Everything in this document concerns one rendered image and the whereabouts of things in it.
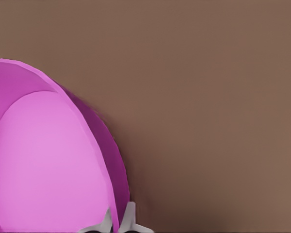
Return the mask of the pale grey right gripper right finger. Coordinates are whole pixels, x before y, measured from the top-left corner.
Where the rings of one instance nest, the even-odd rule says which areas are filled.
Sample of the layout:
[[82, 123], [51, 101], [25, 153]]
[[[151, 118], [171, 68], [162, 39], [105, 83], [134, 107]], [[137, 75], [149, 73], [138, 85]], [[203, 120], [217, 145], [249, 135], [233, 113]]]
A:
[[141, 226], [136, 223], [136, 203], [128, 202], [125, 213], [119, 227], [120, 233], [151, 233], [150, 228]]

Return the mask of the pink plate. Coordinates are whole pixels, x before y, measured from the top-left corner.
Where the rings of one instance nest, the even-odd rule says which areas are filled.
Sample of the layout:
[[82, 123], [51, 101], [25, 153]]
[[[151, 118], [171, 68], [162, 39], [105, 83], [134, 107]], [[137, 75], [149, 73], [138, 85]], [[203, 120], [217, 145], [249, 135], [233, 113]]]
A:
[[0, 59], [0, 233], [75, 233], [129, 202], [125, 166], [99, 116], [42, 71]]

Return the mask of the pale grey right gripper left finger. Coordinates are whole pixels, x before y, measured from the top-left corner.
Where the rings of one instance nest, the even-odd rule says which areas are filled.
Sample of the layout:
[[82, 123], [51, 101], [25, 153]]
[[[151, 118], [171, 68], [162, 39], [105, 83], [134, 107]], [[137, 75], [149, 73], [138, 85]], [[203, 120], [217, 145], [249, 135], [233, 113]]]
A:
[[79, 230], [80, 233], [112, 233], [113, 222], [111, 217], [110, 209], [106, 211], [103, 220], [96, 225], [92, 225]]

